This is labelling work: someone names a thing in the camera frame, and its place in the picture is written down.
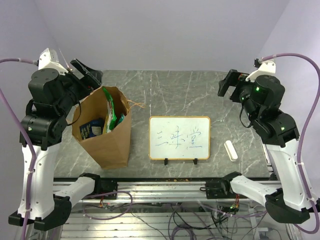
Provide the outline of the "green Chuba chips bag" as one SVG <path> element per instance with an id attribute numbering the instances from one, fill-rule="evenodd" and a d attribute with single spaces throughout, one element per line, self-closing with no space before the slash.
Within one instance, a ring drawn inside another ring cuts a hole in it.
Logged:
<path id="1" fill-rule="evenodd" d="M 106 87 L 103 87 L 103 92 L 106 97 L 107 114 L 103 126 L 103 134 L 110 133 L 116 127 L 116 112 L 114 106 L 114 100 L 112 95 L 108 92 Z"/>

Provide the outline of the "dark blue snack bag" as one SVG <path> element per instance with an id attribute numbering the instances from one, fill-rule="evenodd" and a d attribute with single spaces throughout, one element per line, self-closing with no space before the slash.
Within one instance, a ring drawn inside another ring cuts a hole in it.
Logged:
<path id="1" fill-rule="evenodd" d="M 102 118 L 91 120 L 79 127 L 82 140 L 100 136 L 103 131 L 104 120 Z"/>

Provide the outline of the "brown paper bag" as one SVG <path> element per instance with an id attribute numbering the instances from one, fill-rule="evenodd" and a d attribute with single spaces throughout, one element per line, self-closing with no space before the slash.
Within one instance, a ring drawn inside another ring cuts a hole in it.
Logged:
<path id="1" fill-rule="evenodd" d="M 121 114 L 125 115 L 124 120 L 109 133 L 103 133 L 107 115 L 107 99 L 103 87 L 106 87 L 113 98 L 116 119 Z M 131 144 L 132 106 L 130 103 L 132 101 L 115 86 L 103 87 L 85 97 L 75 109 L 72 135 L 102 169 L 127 167 Z M 104 120 L 102 134 L 82 140 L 80 126 L 99 118 Z"/>

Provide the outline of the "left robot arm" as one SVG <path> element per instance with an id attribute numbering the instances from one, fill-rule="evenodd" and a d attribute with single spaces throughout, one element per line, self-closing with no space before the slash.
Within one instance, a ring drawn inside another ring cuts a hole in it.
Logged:
<path id="1" fill-rule="evenodd" d="M 88 196 L 102 193 L 100 176 L 82 173 L 78 179 L 60 191 L 53 190 L 54 168 L 62 135 L 68 126 L 71 108 L 89 96 L 102 84 L 103 73 L 71 61 L 81 74 L 60 66 L 44 66 L 35 71 L 28 83 L 31 100 L 25 117 L 18 121 L 22 145 L 24 177 L 18 210 L 8 217 L 8 223 L 48 231 L 63 225 L 74 205 Z"/>

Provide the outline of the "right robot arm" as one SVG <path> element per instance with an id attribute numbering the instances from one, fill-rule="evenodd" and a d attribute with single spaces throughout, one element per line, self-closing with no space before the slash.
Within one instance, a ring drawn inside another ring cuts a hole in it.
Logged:
<path id="1" fill-rule="evenodd" d="M 207 182 L 200 190 L 208 199 L 231 198 L 242 195 L 263 205 L 278 223 L 302 224 L 312 212 L 320 210 L 320 201 L 308 196 L 298 162 L 300 134 L 292 116 L 280 110 L 285 87 L 267 73 L 255 81 L 246 81 L 247 73 L 231 69 L 219 81 L 218 96 L 223 97 L 234 87 L 230 100 L 241 104 L 248 115 L 249 127 L 260 136 L 270 153 L 281 187 L 261 184 L 239 172 L 231 172 L 219 180 Z"/>

